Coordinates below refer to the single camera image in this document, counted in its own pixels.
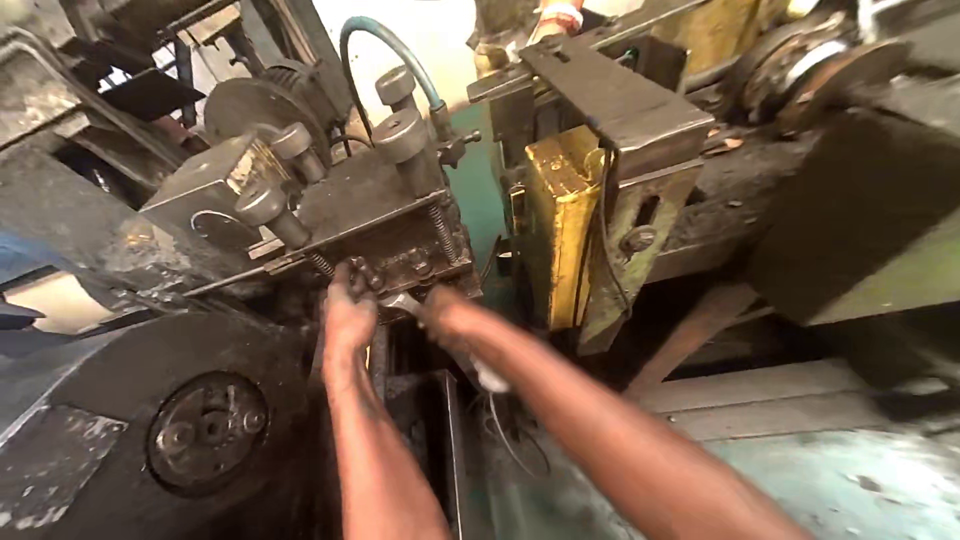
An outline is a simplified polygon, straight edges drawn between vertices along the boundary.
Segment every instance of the wire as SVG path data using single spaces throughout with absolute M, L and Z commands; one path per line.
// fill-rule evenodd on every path
M 493 424 L 496 426 L 496 432 L 500 435 L 500 440 L 503 442 L 503 446 L 507 449 L 507 452 L 510 454 L 510 457 L 512 457 L 516 462 L 516 464 L 519 465 L 521 469 L 523 469 L 523 472 L 530 475 L 531 477 L 535 479 L 549 477 L 550 472 L 552 470 L 550 467 L 550 458 L 546 456 L 546 452 L 543 451 L 543 447 L 540 445 L 539 442 L 537 442 L 537 439 L 535 439 L 534 436 L 531 435 L 529 431 L 521 427 L 517 427 L 517 429 L 520 430 L 520 432 L 525 434 L 527 438 L 530 439 L 530 442 L 534 444 L 534 447 L 537 449 L 537 452 L 539 452 L 540 455 L 543 456 L 543 463 L 546 464 L 546 473 L 543 475 L 538 475 L 534 473 L 529 468 L 527 468 L 527 466 L 523 463 L 523 460 L 520 459 L 520 456 L 516 455 L 516 452 L 514 452 L 514 447 L 510 444 L 510 441 L 507 440 L 507 434 L 503 432 L 503 427 L 500 426 L 500 419 L 496 415 L 496 405 L 493 404 L 495 402 L 495 399 L 493 398 L 493 393 L 491 392 L 489 395 L 490 395 L 490 415 L 493 418 Z
M 623 285 L 620 284 L 616 272 L 613 271 L 613 263 L 610 261 L 610 249 L 607 243 L 607 208 L 604 201 L 607 199 L 607 181 L 609 180 L 612 169 L 612 158 L 613 151 L 608 148 L 603 157 L 603 173 L 600 178 L 600 204 L 597 205 L 599 211 L 594 215 L 597 217 L 597 224 L 600 229 L 600 241 L 602 242 L 600 249 L 603 250 L 603 260 L 607 263 L 607 270 L 610 272 L 613 284 L 616 285 L 616 291 L 620 294 L 620 300 L 623 302 L 623 312 L 626 313 L 627 318 L 630 319 L 634 316 L 634 306 L 627 298 L 627 293 L 623 290 Z
M 363 138 L 363 137 L 361 137 L 361 136 L 357 136 L 357 135 L 347 135 L 347 134 L 337 135 L 337 136 L 331 138 L 331 139 L 330 139 L 330 146 L 336 146 L 337 144 L 340 144 L 341 142 L 344 143 L 344 150 L 347 152 L 347 157 L 349 158 L 350 156 L 352 156 L 352 153 L 350 152 L 350 144 L 349 144 L 349 142 L 352 141 L 352 140 L 355 140 L 355 141 L 363 144 L 363 145 L 366 146 L 367 148 L 372 148 L 371 145 L 370 145 L 370 142 L 369 142 L 368 140 L 366 140 L 365 138 Z
M 340 31 L 340 62 L 344 65 L 344 75 L 347 76 L 350 96 L 353 98 L 353 103 L 357 106 L 357 113 L 360 115 L 360 121 L 363 122 L 364 130 L 367 131 L 367 138 L 373 140 L 373 129 L 371 128 L 367 111 L 364 110 L 363 104 L 360 103 L 360 94 L 357 93 L 357 84 L 353 80 L 353 71 L 350 68 L 350 55 L 348 50 L 350 34 L 357 30 L 368 32 L 379 37 L 381 41 L 393 49 L 396 55 L 399 56 L 400 59 L 403 60 L 403 63 L 410 69 L 414 78 L 417 79 L 420 88 L 422 88 L 423 93 L 426 94 L 426 100 L 430 104 L 430 110 L 440 110 L 446 107 L 446 103 L 440 99 L 437 88 L 433 86 L 433 81 L 431 81 L 430 76 L 426 74 L 426 70 L 423 69 L 420 61 L 417 60 L 417 57 L 414 56 L 410 48 L 407 47 L 396 34 L 391 32 L 386 26 L 369 17 L 363 15 L 353 16 L 347 19 L 343 29 Z

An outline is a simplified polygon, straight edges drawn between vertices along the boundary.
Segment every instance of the hand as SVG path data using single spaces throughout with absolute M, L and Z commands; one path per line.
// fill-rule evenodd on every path
M 367 290 L 363 276 L 351 279 L 347 262 L 337 265 L 324 303 L 324 371 L 354 362 L 370 345 L 376 330 L 376 297 Z
M 468 351 L 464 334 L 477 321 L 482 312 L 460 291 L 445 285 L 436 285 L 426 297 L 420 311 L 423 323 L 430 339 L 449 351 Z

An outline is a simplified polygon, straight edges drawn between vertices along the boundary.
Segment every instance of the round cap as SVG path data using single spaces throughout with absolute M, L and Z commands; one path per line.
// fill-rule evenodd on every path
M 313 138 L 310 132 L 306 131 L 306 126 L 297 122 L 290 124 L 277 135 L 274 142 L 270 143 L 270 148 L 281 160 L 289 160 L 305 152 L 311 144 Z
M 237 217 L 251 227 L 259 227 L 280 215 L 287 207 L 287 196 L 278 186 L 254 182 L 240 192 L 233 209 Z
M 398 65 L 381 75 L 373 85 L 376 87 L 376 95 L 380 96 L 380 102 L 389 107 L 412 94 L 415 83 L 407 66 Z
M 373 128 L 373 144 L 393 163 L 402 163 L 426 147 L 426 122 L 415 109 L 401 109 Z

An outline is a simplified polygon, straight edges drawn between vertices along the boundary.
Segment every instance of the blue hose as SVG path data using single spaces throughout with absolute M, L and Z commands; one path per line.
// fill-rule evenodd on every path
M 370 119 L 367 118 L 367 113 L 360 103 L 360 96 L 357 93 L 356 83 L 353 81 L 353 73 L 350 69 L 350 56 L 347 48 L 350 34 L 357 30 L 369 32 L 379 37 L 381 41 L 386 43 L 403 59 L 403 63 L 410 69 L 410 72 L 420 84 L 420 88 L 423 89 L 423 93 L 426 94 L 426 100 L 430 104 L 431 110 L 439 110 L 446 106 L 444 100 L 440 99 L 440 94 L 437 93 L 436 87 L 433 86 L 433 81 L 430 80 L 430 76 L 426 74 L 426 70 L 420 65 L 420 61 L 417 60 L 417 57 L 414 56 L 410 48 L 403 44 L 403 41 L 400 41 L 400 38 L 397 37 L 396 34 L 391 32 L 386 26 L 369 17 L 363 15 L 351 17 L 347 19 L 347 22 L 344 23 L 344 28 L 340 31 L 340 60 L 344 65 L 344 73 L 347 75 L 347 82 L 350 86 L 353 101 L 356 103 L 357 112 L 360 113 L 360 120 L 363 122 L 364 129 L 367 130 L 367 136 L 371 139 L 371 142 L 372 129 Z

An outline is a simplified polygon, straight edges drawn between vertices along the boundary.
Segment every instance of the yellow metal block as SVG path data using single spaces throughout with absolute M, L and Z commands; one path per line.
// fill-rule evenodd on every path
M 534 312 L 552 331 L 576 326 L 586 305 L 583 258 L 603 164 L 597 145 L 596 135 L 581 126 L 526 148 L 530 174 L 516 241 Z

